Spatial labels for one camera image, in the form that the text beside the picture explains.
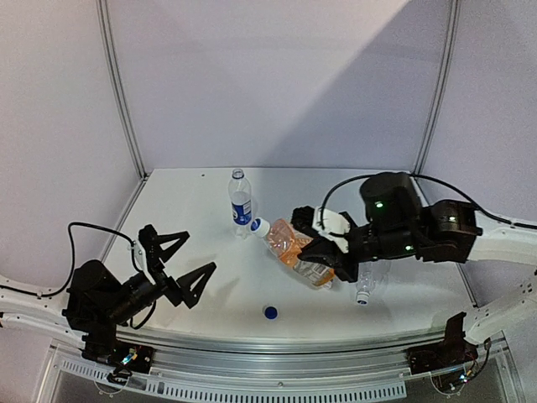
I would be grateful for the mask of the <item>orange label crushed bottle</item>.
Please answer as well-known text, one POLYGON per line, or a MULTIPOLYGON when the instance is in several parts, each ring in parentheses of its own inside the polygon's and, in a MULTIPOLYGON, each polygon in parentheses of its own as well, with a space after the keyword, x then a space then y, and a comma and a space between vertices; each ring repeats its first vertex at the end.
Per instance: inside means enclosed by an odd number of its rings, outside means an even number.
POLYGON ((293 226, 282 218, 270 223, 270 226, 268 235, 260 238, 268 251, 281 264, 293 270, 313 289, 330 289, 335 279, 333 269, 323 264, 310 263, 298 259, 301 249, 312 238, 294 230, 293 226))

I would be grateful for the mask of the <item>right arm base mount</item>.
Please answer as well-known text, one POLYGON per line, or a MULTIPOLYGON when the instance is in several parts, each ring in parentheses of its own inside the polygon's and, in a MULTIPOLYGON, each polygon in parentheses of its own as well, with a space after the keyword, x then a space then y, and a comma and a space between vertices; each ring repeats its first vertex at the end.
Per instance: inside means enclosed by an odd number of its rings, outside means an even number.
POLYGON ((441 341, 408 348, 406 352, 410 373, 429 373, 433 387, 445 397, 459 394, 484 370, 490 357, 492 340, 488 338, 484 342, 485 359, 478 363, 478 345, 465 339, 466 315, 461 312, 447 320, 441 341))

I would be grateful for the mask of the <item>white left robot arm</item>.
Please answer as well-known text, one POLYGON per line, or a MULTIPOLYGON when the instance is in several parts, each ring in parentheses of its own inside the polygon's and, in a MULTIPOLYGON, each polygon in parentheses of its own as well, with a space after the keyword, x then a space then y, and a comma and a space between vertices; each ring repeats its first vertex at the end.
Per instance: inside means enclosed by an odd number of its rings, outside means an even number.
POLYGON ((149 356, 150 347, 117 339, 119 327, 138 330, 134 317, 144 309, 155 311, 165 297, 173 306, 193 308, 216 270, 210 262, 175 279, 164 271, 165 263, 184 245, 189 233, 157 234, 148 225, 130 239, 129 252, 135 270, 120 282, 98 259, 71 267, 59 290, 25 290, 1 280, 1 311, 30 327, 56 333, 81 347, 82 356, 106 364, 126 363, 149 356))

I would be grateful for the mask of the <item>blue Pepsi bottle cap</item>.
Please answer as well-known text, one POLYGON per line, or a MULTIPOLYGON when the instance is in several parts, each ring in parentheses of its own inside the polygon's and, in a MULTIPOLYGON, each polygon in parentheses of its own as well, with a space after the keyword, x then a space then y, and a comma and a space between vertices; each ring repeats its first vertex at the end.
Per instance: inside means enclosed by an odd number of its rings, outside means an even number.
POLYGON ((266 319, 274 320, 278 317, 278 310, 275 306, 265 306, 263 308, 263 315, 266 319))

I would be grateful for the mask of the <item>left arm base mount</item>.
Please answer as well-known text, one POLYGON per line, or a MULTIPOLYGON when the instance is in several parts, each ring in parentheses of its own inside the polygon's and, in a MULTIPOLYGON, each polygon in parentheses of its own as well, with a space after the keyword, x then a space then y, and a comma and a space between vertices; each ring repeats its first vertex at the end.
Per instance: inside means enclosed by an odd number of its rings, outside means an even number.
POLYGON ((125 385, 134 373, 149 374, 155 349, 139 343, 120 341, 115 327, 102 327, 81 337, 81 356, 112 368, 106 376, 109 383, 125 385))

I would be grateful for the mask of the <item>white orange-bottle cap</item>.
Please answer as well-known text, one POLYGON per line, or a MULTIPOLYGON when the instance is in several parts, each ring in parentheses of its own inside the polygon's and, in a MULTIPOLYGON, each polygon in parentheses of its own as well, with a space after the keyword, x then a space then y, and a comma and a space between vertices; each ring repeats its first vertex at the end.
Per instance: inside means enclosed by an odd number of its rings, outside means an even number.
POLYGON ((250 231, 256 237, 264 238, 268 235, 270 228, 270 223, 267 220, 257 217, 252 220, 250 231))

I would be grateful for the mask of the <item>Pepsi bottle blue label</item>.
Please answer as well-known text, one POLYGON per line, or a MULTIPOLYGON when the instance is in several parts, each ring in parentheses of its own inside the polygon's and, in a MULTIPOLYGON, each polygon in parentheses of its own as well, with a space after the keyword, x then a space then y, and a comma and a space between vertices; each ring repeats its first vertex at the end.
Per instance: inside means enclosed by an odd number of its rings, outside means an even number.
POLYGON ((234 233, 237 237, 246 239, 250 233, 253 219, 252 186, 243 169, 235 168, 232 170, 227 191, 232 207, 234 233))

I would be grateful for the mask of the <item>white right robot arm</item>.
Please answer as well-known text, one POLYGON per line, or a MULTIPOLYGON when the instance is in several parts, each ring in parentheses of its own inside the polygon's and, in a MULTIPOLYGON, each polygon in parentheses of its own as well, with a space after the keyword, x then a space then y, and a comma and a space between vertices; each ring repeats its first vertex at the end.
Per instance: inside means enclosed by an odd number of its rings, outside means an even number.
POLYGON ((536 264, 536 226, 487 212, 468 195, 425 206, 416 174, 384 171, 360 175, 366 224, 347 212, 297 207, 291 223, 312 238, 302 261, 324 264, 349 283, 365 262, 415 257, 432 263, 497 260, 536 264))

